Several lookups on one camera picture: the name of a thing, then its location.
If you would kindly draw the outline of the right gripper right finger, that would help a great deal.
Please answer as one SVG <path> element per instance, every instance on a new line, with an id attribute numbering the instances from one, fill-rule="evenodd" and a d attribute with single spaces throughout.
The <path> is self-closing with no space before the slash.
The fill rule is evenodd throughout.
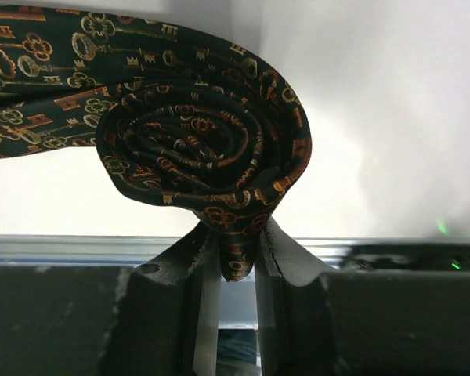
<path id="1" fill-rule="evenodd" d="M 470 240 L 325 240 L 274 221 L 255 264 L 265 375 L 470 375 Z"/>

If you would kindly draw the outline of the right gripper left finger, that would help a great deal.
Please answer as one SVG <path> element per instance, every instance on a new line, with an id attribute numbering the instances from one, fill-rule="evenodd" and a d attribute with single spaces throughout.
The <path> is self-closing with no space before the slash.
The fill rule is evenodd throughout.
<path id="1" fill-rule="evenodd" d="M 199 224 L 140 266 L 0 262 L 0 375 L 213 375 L 216 236 Z"/>

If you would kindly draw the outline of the dark key-patterned tie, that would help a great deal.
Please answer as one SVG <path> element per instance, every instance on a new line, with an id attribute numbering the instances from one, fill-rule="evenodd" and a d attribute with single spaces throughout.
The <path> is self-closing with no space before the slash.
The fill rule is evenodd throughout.
<path id="1" fill-rule="evenodd" d="M 188 27 L 0 5 L 0 159 L 96 148 L 117 190 L 192 211 L 246 277 L 260 233 L 312 153 L 287 81 L 243 47 Z"/>

